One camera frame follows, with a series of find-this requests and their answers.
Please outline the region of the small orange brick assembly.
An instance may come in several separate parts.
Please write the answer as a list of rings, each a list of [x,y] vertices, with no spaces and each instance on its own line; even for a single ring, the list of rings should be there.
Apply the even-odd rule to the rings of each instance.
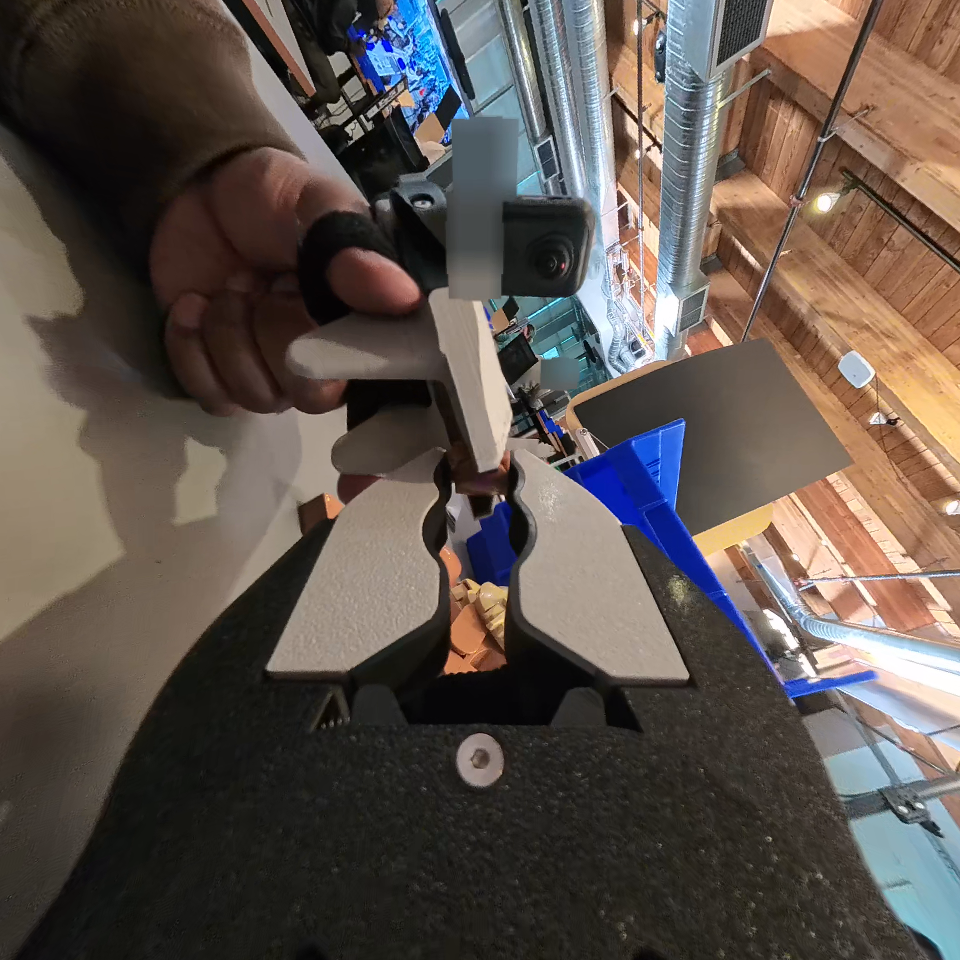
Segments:
[[[466,497],[473,517],[481,520],[490,516],[499,499],[509,492],[510,460],[505,458],[496,469],[477,472],[460,466],[453,470],[452,478],[456,493]]]

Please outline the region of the small brown brick piece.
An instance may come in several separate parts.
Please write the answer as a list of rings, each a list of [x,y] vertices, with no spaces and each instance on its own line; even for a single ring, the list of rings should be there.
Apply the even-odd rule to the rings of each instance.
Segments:
[[[319,524],[334,521],[343,508],[343,502],[335,494],[328,492],[299,503],[296,516],[300,534],[306,536]]]

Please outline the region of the person's left hand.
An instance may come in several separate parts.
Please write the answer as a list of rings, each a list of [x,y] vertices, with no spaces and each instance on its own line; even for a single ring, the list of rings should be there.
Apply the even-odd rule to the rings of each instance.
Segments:
[[[313,328],[297,282],[301,234],[333,212],[370,213],[354,186],[285,151],[235,155],[185,188],[150,244],[172,373],[208,414],[326,414],[346,382],[295,375],[289,346]]]

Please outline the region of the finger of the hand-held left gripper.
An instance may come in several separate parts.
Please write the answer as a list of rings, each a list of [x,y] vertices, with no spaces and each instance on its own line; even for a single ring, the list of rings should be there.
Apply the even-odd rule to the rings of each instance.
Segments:
[[[478,301],[438,289],[403,318],[349,314],[294,340],[287,364],[302,378],[347,380],[362,389],[365,401],[374,387],[423,387],[425,406],[387,399],[372,416],[389,406],[433,404],[449,438],[446,452],[457,453],[477,473],[495,470],[502,461],[511,402]]]
[[[431,450],[450,450],[437,407],[389,406],[338,438],[331,463],[342,475],[385,477]]]

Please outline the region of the grey desk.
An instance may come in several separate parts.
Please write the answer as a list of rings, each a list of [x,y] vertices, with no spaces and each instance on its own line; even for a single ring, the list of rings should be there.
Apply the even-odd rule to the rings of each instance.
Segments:
[[[144,714],[333,493],[343,410],[175,397],[147,289],[10,130],[1,156],[1,953],[69,876]]]

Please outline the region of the black board with wooden edge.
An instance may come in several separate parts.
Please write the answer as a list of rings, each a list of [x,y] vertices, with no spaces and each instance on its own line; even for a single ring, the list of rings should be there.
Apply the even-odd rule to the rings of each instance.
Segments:
[[[566,420],[608,449],[682,420],[676,504],[694,536],[853,463],[774,344],[763,339],[642,366],[575,396]]]

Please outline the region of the black computer monitor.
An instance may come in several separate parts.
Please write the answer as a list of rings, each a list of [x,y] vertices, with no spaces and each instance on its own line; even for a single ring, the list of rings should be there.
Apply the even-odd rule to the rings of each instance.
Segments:
[[[348,36],[364,47],[355,61],[375,91],[382,92],[405,78],[416,102],[439,98],[448,88],[466,104],[474,100],[470,73],[458,52],[449,48],[436,3],[397,1],[380,32],[365,29],[356,18]]]

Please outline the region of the tan brown brick toy figure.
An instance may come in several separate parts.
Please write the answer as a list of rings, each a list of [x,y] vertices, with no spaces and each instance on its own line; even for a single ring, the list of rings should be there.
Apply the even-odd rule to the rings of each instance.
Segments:
[[[505,666],[508,588],[466,577],[449,546],[441,549],[440,558],[450,582],[450,652],[443,674],[487,672]]]

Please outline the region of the person's left forearm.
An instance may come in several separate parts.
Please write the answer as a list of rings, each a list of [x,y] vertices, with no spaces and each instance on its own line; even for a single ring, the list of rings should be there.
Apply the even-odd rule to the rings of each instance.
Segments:
[[[246,151],[301,158],[221,2],[6,1],[2,114],[145,263],[162,211]]]

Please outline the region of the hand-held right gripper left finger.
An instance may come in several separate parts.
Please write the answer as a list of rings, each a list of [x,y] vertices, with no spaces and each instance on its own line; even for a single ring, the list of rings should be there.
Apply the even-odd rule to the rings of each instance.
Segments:
[[[424,686],[450,655],[444,455],[368,486],[332,522],[266,665],[276,680]]]

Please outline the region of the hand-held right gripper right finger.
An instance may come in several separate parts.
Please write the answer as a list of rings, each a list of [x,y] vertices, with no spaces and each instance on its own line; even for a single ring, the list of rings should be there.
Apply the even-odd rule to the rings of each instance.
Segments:
[[[511,455],[526,539],[511,574],[517,643],[606,684],[684,686],[690,672],[618,518],[534,454]]]

